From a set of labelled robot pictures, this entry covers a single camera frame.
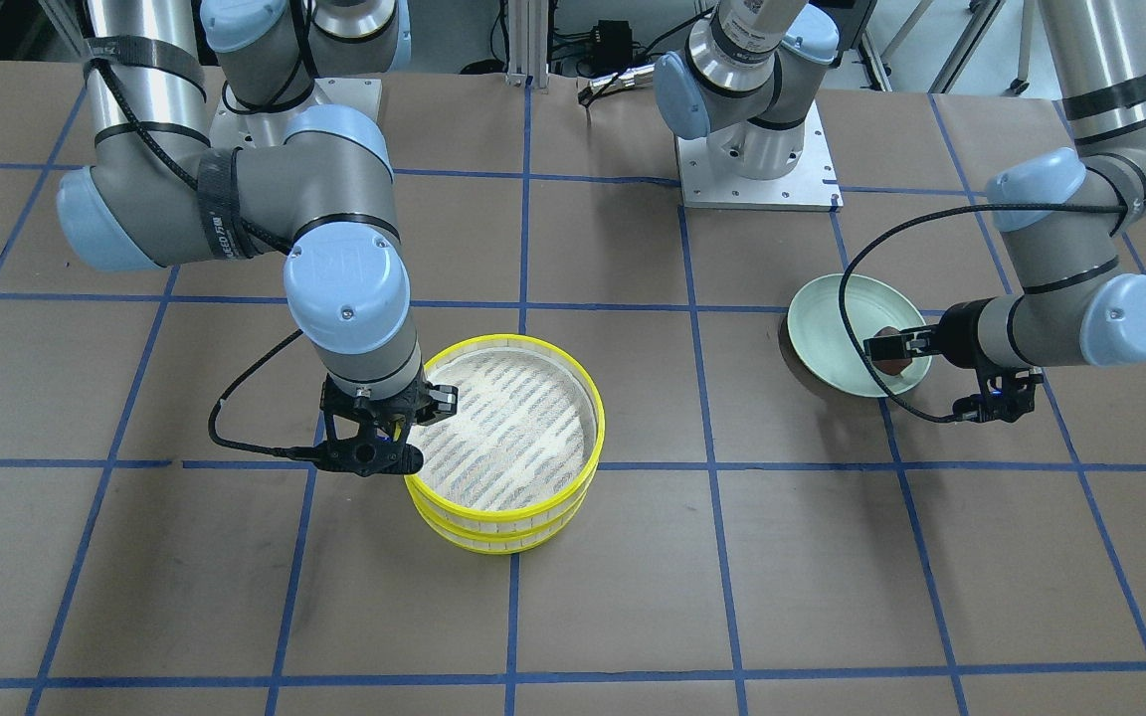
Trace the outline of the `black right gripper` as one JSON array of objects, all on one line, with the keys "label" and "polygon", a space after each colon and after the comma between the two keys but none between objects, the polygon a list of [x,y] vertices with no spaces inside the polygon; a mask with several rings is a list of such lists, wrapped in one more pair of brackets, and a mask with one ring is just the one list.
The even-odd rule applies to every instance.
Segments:
[{"label": "black right gripper", "polygon": [[324,441],[317,444],[317,469],[342,474],[417,474],[426,458],[409,444],[414,427],[435,425],[458,414],[460,390],[431,384],[422,373],[400,393],[376,400],[350,395],[335,381],[323,381],[321,410]]}]

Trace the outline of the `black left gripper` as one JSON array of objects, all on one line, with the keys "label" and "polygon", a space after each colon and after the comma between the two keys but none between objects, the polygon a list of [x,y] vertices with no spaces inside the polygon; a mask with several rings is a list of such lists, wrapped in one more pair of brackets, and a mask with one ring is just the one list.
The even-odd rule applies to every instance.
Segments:
[{"label": "black left gripper", "polygon": [[981,318],[992,302],[987,298],[951,305],[937,323],[915,326],[913,336],[879,332],[863,343],[865,357],[871,363],[911,363],[917,355],[942,355],[955,367],[973,370],[979,387],[978,394],[955,400],[943,422],[1014,423],[1036,408],[1037,386],[1045,379],[1034,368],[1022,376],[1019,368],[1002,367],[984,353]]}]

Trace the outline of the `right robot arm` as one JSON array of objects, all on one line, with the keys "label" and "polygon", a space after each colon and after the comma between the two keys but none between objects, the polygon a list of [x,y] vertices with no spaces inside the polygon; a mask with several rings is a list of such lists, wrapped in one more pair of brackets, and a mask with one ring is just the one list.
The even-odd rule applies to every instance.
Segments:
[{"label": "right robot arm", "polygon": [[96,270],[284,257],[295,335],[324,367],[322,443],[237,451],[414,474],[414,427],[452,418],[426,379],[402,262],[395,171],[377,121],[324,91],[399,68],[405,1],[84,1],[95,164],[58,219]]}]

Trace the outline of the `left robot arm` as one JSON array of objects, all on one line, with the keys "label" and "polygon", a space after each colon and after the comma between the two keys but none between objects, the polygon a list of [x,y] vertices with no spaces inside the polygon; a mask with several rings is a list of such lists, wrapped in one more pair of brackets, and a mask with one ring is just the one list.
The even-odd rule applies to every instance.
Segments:
[{"label": "left robot arm", "polygon": [[[877,394],[897,400],[888,379],[915,357],[973,371],[978,393],[956,400],[945,425],[1030,414],[1047,367],[1146,362],[1146,275],[1123,272],[1115,245],[1146,217],[1146,1],[1045,1],[1041,14],[1073,145],[987,184],[1019,293],[878,332],[851,322],[851,268],[831,298],[838,361]],[[741,176],[779,178],[837,34],[804,1],[719,1],[688,22],[682,50],[656,60],[657,107],[677,139],[731,140]]]}]

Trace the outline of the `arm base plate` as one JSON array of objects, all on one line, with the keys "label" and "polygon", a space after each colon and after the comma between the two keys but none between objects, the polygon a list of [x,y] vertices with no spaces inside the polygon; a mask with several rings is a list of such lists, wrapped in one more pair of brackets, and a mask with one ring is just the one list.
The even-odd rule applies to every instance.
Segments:
[{"label": "arm base plate", "polygon": [[267,148],[281,145],[286,139],[290,123],[314,105],[337,104],[351,107],[379,123],[383,116],[383,87],[374,78],[323,78],[303,105],[275,113],[244,115],[246,109],[223,85],[220,101],[209,129],[213,148]]},{"label": "arm base plate", "polygon": [[802,125],[741,121],[706,137],[676,137],[674,154],[686,208],[837,212],[845,204],[815,103]]}]

